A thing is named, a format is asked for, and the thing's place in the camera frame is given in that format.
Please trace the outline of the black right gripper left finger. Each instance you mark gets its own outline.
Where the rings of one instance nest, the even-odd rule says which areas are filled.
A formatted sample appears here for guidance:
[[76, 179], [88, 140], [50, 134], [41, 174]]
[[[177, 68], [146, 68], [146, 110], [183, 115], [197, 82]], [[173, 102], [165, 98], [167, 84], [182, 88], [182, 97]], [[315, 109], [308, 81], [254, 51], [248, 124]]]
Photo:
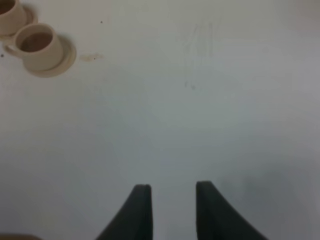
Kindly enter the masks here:
[[153, 203], [150, 185], [136, 185], [99, 240], [151, 240]]

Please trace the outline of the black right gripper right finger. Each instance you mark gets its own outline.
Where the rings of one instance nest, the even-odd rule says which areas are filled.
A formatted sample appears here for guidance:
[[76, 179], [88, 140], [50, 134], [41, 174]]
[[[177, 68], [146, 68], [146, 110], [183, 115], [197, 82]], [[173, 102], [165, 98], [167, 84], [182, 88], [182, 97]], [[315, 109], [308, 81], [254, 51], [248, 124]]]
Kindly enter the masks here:
[[196, 231], [199, 240], [265, 240], [210, 181], [196, 184]]

